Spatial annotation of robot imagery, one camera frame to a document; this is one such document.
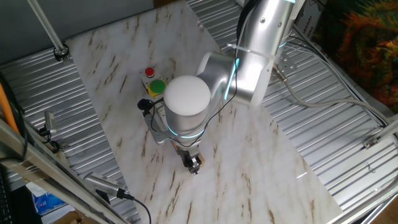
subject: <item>white marble board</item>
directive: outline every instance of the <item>white marble board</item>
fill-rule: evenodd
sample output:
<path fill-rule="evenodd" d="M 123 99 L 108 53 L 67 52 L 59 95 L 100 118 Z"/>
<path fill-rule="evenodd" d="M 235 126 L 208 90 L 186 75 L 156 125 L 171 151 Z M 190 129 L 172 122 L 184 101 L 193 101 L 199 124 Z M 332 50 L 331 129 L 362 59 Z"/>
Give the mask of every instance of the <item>white marble board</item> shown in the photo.
<path fill-rule="evenodd" d="M 136 106 L 147 97 L 137 71 L 157 65 L 169 81 L 220 51 L 185 1 L 67 44 L 127 186 L 153 223 L 326 223 L 342 212 L 263 106 L 231 103 L 210 123 L 197 176 L 171 143 L 156 145 Z"/>

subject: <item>metal bracket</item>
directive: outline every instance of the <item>metal bracket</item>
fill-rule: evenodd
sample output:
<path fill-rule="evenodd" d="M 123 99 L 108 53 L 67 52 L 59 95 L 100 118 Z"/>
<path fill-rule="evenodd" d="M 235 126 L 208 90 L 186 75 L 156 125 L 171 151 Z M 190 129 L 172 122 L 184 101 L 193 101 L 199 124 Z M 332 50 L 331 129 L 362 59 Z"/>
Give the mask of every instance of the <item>metal bracket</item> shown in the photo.
<path fill-rule="evenodd" d="M 294 64 L 293 60 L 286 54 L 286 52 L 282 52 L 280 55 L 278 67 L 283 74 L 287 75 L 297 71 L 296 64 Z"/>
<path fill-rule="evenodd" d="M 375 144 L 379 143 L 379 141 L 376 138 L 370 138 L 366 142 L 363 143 L 366 149 L 369 149 L 370 147 L 374 146 Z"/>
<path fill-rule="evenodd" d="M 169 130 L 162 131 L 159 125 L 157 124 L 156 120 L 152 122 L 152 119 L 154 119 L 154 116 L 152 114 L 150 113 L 146 114 L 144 116 L 144 119 L 150 133 L 152 134 L 152 137 L 154 138 L 157 144 L 162 144 L 166 139 L 172 138 L 174 136 Z"/>
<path fill-rule="evenodd" d="M 394 133 L 398 132 L 398 120 L 395 120 L 378 133 L 374 134 L 371 138 L 363 143 L 366 149 L 369 149 L 379 142 L 391 137 Z"/>
<path fill-rule="evenodd" d="M 69 47 L 64 44 L 62 50 L 58 50 L 56 47 L 54 47 L 54 57 L 59 61 L 59 62 L 67 62 L 69 61 L 72 57 L 69 54 Z"/>
<path fill-rule="evenodd" d="M 278 78 L 282 83 L 287 82 L 287 80 L 288 80 L 287 77 L 279 70 L 279 68 L 276 65 L 274 65 L 273 69 L 276 72 L 276 74 L 278 75 Z"/>
<path fill-rule="evenodd" d="M 57 126 L 55 124 L 54 112 L 44 111 L 45 128 L 50 134 L 57 133 Z"/>

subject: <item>silver metal bar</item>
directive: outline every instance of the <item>silver metal bar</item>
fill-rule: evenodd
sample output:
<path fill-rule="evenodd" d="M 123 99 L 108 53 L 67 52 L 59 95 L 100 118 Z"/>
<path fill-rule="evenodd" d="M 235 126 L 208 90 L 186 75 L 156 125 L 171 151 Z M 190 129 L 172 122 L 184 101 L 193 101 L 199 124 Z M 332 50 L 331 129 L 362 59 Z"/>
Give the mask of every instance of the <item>silver metal bar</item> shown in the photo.
<path fill-rule="evenodd" d="M 382 203 L 377 208 L 375 208 L 373 212 L 367 218 L 365 218 L 365 220 L 362 221 L 361 224 L 371 223 L 396 197 L 397 195 L 393 196 L 390 200 Z"/>
<path fill-rule="evenodd" d="M 353 223 L 357 219 L 361 218 L 357 216 L 357 214 L 365 214 L 376 208 L 378 205 L 382 204 L 386 200 L 390 199 L 390 195 L 388 192 L 393 192 L 395 195 L 398 193 L 398 178 L 395 178 L 391 184 L 389 184 L 385 189 L 381 190 L 379 193 L 375 194 L 373 197 L 369 198 L 367 201 L 362 203 L 361 205 L 351 208 L 338 217 L 332 219 L 328 224 L 335 223 Z"/>
<path fill-rule="evenodd" d="M 44 30 L 46 31 L 47 35 L 51 39 L 54 47 L 59 51 L 65 51 L 65 47 L 63 46 L 61 40 L 59 39 L 57 33 L 55 33 L 54 29 L 52 28 L 50 21 L 45 16 L 43 9 L 40 7 L 37 0 L 27 0 L 27 2 L 32 7 L 32 10 L 35 12 L 37 18 L 39 19 L 40 23 L 42 24 Z"/>
<path fill-rule="evenodd" d="M 47 147 L 37 139 L 34 141 L 36 147 L 28 145 L 24 162 L 6 161 L 3 164 L 99 223 L 109 223 L 108 219 L 114 223 L 126 223 L 110 205 L 87 187 L 65 164 L 62 164 Z M 11 153 L 22 155 L 23 142 L 21 136 L 0 120 L 2 146 L 0 154 L 3 157 Z"/>

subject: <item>black cable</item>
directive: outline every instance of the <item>black cable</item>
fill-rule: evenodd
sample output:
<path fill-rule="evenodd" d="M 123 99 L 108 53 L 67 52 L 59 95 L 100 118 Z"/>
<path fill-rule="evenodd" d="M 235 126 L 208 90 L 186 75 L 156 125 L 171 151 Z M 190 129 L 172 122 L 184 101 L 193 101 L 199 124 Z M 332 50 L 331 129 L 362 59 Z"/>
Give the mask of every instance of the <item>black cable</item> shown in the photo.
<path fill-rule="evenodd" d="M 308 43 L 308 41 L 306 41 L 306 40 L 304 40 L 304 39 L 302 39 L 302 38 L 300 38 L 300 37 L 296 37 L 296 36 L 292 36 L 292 35 L 290 35 L 289 37 L 295 38 L 295 39 L 297 39 L 297 40 L 301 40 L 302 42 L 304 42 L 304 43 L 310 45 L 310 43 Z"/>
<path fill-rule="evenodd" d="M 15 161 L 15 162 L 23 162 L 24 160 L 18 157 L 4 157 L 4 158 L 0 158 L 0 163 L 2 162 L 8 162 L 8 161 Z"/>
<path fill-rule="evenodd" d="M 152 111 L 152 119 L 150 120 L 150 128 L 152 128 L 152 130 L 154 130 L 156 133 L 157 133 L 157 131 L 154 129 L 154 127 L 153 127 L 153 122 L 154 122 L 154 119 L 155 119 L 155 105 L 157 104 L 157 103 L 160 103 L 160 102 L 162 102 L 163 101 L 163 98 L 161 98 L 160 100 L 158 100 L 158 101 L 155 101 L 155 102 L 153 102 L 152 100 L 150 100 L 150 102 L 152 102 L 152 106 L 154 107 L 154 109 L 153 109 L 153 111 Z"/>
<path fill-rule="evenodd" d="M 297 43 L 291 42 L 291 41 L 287 41 L 287 43 L 288 43 L 288 44 L 294 44 L 294 45 L 296 45 L 296 46 L 299 46 L 299 47 L 305 48 L 305 49 L 307 49 L 307 50 L 310 50 L 311 52 L 313 52 L 313 53 L 315 53 L 315 54 L 317 54 L 317 55 L 320 55 L 320 53 L 317 52 L 317 50 L 314 49 L 312 46 L 311 46 L 311 47 L 307 47 L 306 45 L 297 44 Z"/>
<path fill-rule="evenodd" d="M 54 151 L 52 151 L 54 154 L 60 150 L 60 145 L 57 141 L 50 141 L 50 144 L 54 147 Z"/>
<path fill-rule="evenodd" d="M 47 135 L 47 140 L 42 142 L 43 144 L 47 144 L 51 141 L 51 134 Z"/>
<path fill-rule="evenodd" d="M 147 210 L 148 217 L 149 217 L 149 224 L 152 224 L 152 218 L 150 217 L 149 209 L 144 205 L 144 203 L 138 201 L 135 197 L 133 197 L 129 194 L 124 194 L 123 197 L 126 199 L 129 199 L 129 200 L 133 200 L 133 201 L 137 202 L 138 204 L 142 205 L 144 207 L 144 209 Z"/>

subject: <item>metal grate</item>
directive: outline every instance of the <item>metal grate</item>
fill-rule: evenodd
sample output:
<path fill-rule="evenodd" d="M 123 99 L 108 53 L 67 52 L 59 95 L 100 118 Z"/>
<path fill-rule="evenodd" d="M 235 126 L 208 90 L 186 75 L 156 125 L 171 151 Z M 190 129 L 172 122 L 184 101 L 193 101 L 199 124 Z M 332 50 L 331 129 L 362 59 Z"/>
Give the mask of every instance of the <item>metal grate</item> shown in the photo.
<path fill-rule="evenodd" d="M 43 127 L 44 111 L 54 112 L 57 134 L 53 139 L 68 144 L 64 153 L 70 168 L 81 178 L 97 172 L 123 182 L 124 179 L 105 137 L 91 100 L 73 61 L 60 63 L 52 49 L 3 65 L 0 71 L 9 82 L 25 116 L 36 128 Z M 9 171 L 12 188 L 23 185 L 21 177 Z M 141 222 L 134 203 L 110 198 L 124 218 Z"/>

